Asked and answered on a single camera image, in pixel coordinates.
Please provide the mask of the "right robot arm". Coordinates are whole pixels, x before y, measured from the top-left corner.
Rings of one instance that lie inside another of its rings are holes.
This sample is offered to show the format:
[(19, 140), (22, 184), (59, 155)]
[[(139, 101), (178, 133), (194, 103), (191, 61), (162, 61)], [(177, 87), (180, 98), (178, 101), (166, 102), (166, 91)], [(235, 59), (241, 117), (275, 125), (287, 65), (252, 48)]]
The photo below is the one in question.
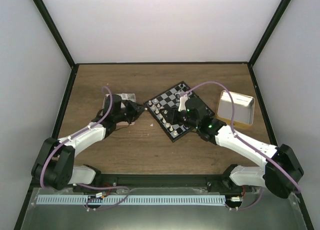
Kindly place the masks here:
[(222, 178), (225, 190), (257, 186), (282, 199), (301, 192), (298, 182), (304, 171), (290, 146), (263, 143), (236, 131), (232, 125), (210, 115), (199, 98), (180, 102), (179, 107), (170, 108), (165, 115), (171, 124), (194, 128), (202, 140), (232, 150), (256, 164), (255, 167), (236, 165)]

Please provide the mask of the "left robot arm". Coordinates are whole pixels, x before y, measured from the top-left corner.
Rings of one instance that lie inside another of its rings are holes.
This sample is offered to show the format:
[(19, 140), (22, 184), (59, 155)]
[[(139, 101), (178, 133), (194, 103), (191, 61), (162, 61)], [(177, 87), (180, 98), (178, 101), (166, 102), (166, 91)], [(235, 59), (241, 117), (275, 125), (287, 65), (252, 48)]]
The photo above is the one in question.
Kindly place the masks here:
[(31, 176), (39, 180), (41, 187), (62, 190), (68, 185), (85, 185), (89, 191), (97, 192), (102, 186), (98, 171), (88, 165), (76, 166), (76, 156), (110, 136), (118, 123), (130, 125), (144, 111), (144, 105), (122, 99), (118, 94), (105, 97), (102, 109), (85, 127), (66, 137), (49, 137), (43, 142)]

